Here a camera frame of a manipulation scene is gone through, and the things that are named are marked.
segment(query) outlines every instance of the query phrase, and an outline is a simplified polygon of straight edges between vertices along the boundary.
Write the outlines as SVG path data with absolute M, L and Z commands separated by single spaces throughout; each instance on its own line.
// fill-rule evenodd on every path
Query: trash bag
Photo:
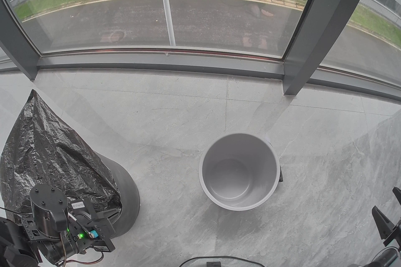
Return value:
M 49 184 L 70 200 L 88 197 L 96 211 L 122 204 L 110 170 L 85 141 L 32 90 L 0 159 L 0 191 L 7 209 L 30 213 L 29 192 Z M 13 221 L 18 217 L 7 212 Z

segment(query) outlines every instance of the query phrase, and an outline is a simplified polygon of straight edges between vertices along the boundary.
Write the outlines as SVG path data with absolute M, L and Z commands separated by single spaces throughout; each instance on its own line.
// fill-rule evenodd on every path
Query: trash can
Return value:
M 225 134 L 203 152 L 199 180 L 222 208 L 242 211 L 263 204 L 274 192 L 280 164 L 271 144 L 247 133 Z

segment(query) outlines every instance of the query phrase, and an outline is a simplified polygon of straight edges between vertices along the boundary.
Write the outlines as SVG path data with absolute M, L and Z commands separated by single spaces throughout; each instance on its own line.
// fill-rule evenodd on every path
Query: asphalt road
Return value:
M 245 0 L 170 0 L 178 46 L 281 57 L 301 11 Z M 168 45 L 162 0 L 111 0 L 23 23 L 43 52 L 99 45 Z M 401 84 L 401 51 L 345 27 L 323 61 Z

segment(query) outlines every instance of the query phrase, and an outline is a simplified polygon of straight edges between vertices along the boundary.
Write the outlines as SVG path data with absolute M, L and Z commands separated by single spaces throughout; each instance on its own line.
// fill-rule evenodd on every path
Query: gray marble floor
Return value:
M 137 222 L 99 266 L 178 267 L 215 254 L 275 267 L 366 264 L 383 248 L 371 208 L 401 217 L 391 192 L 401 187 L 396 102 L 312 86 L 284 97 L 279 81 L 230 76 L 47 70 L 30 82 L 8 73 L 1 149 L 31 88 L 138 185 Z M 284 182 L 260 207 L 230 212 L 206 197 L 197 170 L 212 140 L 240 130 L 271 141 Z

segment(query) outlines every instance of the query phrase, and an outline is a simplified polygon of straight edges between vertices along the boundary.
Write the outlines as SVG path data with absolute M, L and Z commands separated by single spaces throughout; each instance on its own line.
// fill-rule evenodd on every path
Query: cable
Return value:
M 202 259 L 202 258 L 232 258 L 232 259 L 246 261 L 246 262 L 252 263 L 252 264 L 258 264 L 261 267 L 265 267 L 261 263 L 257 263 L 256 261 L 247 260 L 247 259 L 244 259 L 244 258 L 239 258 L 239 257 L 234 257 L 234 256 L 200 256 L 200 257 L 194 257 L 194 258 L 191 258 L 191 259 L 188 259 L 188 260 L 184 261 L 179 267 L 183 267 L 184 264 L 188 263 L 191 260 Z
M 102 253 L 102 256 L 101 256 L 98 260 L 95 260 L 95 261 L 90 261 L 90 262 L 86 263 L 86 262 L 84 262 L 84 261 L 78 261 L 78 260 L 70 259 L 70 260 L 67 260 L 66 263 L 97 264 L 97 263 L 100 263 L 100 262 L 103 260 L 103 258 L 104 258 L 103 251 L 102 251 L 101 253 Z
M 5 211 L 10 211 L 11 213 L 14 213 L 14 214 L 32 214 L 32 213 L 20 213 L 20 212 L 18 212 L 18 211 L 9 210 L 9 209 L 3 208 L 3 207 L 0 207 L 0 209 L 4 209 Z
M 390 246 L 390 247 L 383 248 L 382 250 L 380 250 L 380 251 L 376 254 L 376 256 L 373 257 L 371 263 L 376 259 L 376 257 L 377 257 L 378 255 L 380 255 L 382 252 L 384 252 L 385 250 L 390 249 L 390 248 L 395 249 L 395 251 L 396 251 L 397 253 L 399 253 L 399 249 L 398 249 L 397 247 L 394 247 L 394 246 Z
M 65 267 L 65 264 L 67 264 L 67 253 L 65 252 L 65 246 L 64 246 L 64 241 L 63 241 L 63 235 L 60 233 L 60 240 L 61 244 L 63 245 L 63 251 L 64 251 L 64 263 L 63 267 Z

